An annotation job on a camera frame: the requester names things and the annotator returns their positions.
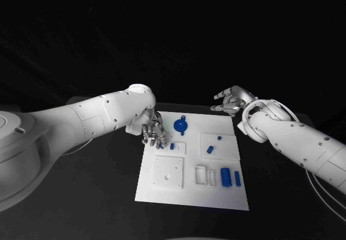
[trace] robotic arm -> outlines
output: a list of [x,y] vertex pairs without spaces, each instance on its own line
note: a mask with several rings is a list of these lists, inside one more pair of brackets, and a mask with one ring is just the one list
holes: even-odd
[[239,86],[213,98],[222,97],[223,104],[210,110],[233,117],[243,109],[238,124],[242,133],[259,143],[269,140],[275,150],[346,194],[346,145],[301,122],[291,121],[281,103],[258,99]]
[[142,143],[164,148],[163,118],[154,111],[151,89],[134,84],[124,91],[96,96],[43,111],[0,111],[0,211],[33,192],[62,154],[118,130],[142,133]]

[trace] blue block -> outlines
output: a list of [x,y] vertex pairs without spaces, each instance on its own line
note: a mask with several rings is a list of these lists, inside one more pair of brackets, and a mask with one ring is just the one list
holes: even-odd
[[222,187],[232,187],[230,172],[226,167],[220,169],[220,182]]
[[210,154],[212,153],[212,151],[213,151],[213,146],[209,146],[209,148],[207,148],[207,150],[206,150],[206,152]]
[[240,177],[239,177],[239,172],[238,171],[233,172],[233,176],[235,176],[236,187],[239,187],[240,186]]

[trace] blue object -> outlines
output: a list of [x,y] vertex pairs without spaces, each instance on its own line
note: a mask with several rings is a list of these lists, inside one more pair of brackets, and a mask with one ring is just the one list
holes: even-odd
[[181,133],[181,136],[184,135],[184,131],[187,129],[187,122],[186,122],[186,116],[181,116],[178,120],[174,121],[174,130]]
[[210,153],[212,153],[212,151],[213,151],[213,149],[214,149],[214,147],[213,147],[213,146],[209,146],[209,148],[207,148],[206,152],[210,154]]
[[240,177],[239,177],[239,172],[238,172],[238,171],[235,171],[235,172],[233,172],[233,175],[235,175],[235,184],[236,184],[236,187],[239,187],[239,186],[240,186]]
[[229,168],[226,167],[220,169],[220,182],[222,182],[222,187],[232,187],[230,172],[229,172]]

